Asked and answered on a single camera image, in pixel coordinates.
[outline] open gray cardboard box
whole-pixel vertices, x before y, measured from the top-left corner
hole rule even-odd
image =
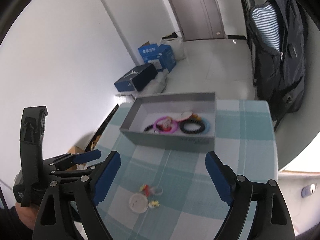
[[[214,150],[216,120],[215,93],[160,94],[139,97],[129,110],[120,131],[134,144],[188,152]],[[207,119],[207,134],[185,134],[178,129],[173,134],[155,134],[143,130],[162,116],[177,116],[192,111]]]

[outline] blue gripper pad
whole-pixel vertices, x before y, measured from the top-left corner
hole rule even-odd
[[[221,200],[231,207],[234,200],[233,192],[236,188],[234,181],[236,175],[229,166],[222,164],[214,152],[208,152],[205,156],[205,167]]]
[[[104,201],[120,166],[120,154],[116,152],[95,184],[95,195],[92,199],[95,206]]]
[[[99,150],[94,150],[91,152],[80,153],[73,158],[75,164],[87,163],[101,157],[101,152]]]

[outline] human hand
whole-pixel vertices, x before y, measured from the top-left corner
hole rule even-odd
[[[31,230],[34,229],[39,207],[31,204],[29,207],[21,207],[21,203],[15,205],[18,217],[22,223]]]

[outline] door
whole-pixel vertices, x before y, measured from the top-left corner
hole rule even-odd
[[[186,41],[223,39],[216,0],[170,0]]]

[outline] checkered tablecloth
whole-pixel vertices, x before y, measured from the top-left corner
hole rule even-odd
[[[97,206],[108,231],[115,240],[214,239],[229,208],[205,168],[206,153],[134,145],[119,131],[131,105],[117,110],[96,147],[101,158],[89,163],[103,161],[111,150],[121,155],[121,167]],[[236,174],[263,183],[277,180],[276,142],[266,102],[218,100],[215,133],[215,153]],[[160,207],[136,214],[128,203],[142,184],[164,191],[154,197]],[[241,239],[248,236],[254,211],[252,204]]]

